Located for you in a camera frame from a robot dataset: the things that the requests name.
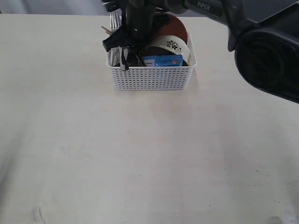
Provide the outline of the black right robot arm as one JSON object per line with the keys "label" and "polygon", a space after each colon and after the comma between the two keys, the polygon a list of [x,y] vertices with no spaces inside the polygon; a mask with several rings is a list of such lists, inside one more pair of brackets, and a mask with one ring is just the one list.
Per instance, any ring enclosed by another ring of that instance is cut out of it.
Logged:
{"label": "black right robot arm", "polygon": [[299,101],[299,3],[295,0],[104,0],[108,12],[121,10],[121,26],[102,44],[124,47],[120,65],[143,65],[141,50],[169,23],[167,12],[193,11],[228,28],[228,50],[253,87]]}

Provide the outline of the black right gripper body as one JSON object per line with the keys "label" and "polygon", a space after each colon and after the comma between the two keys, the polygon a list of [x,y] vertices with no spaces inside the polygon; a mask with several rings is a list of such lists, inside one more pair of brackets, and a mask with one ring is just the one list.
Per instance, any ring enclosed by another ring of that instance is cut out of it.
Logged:
{"label": "black right gripper body", "polygon": [[102,41],[107,52],[116,47],[141,49],[168,24],[168,15],[157,13],[149,0],[103,0],[102,4],[108,12],[121,10],[121,26]]}

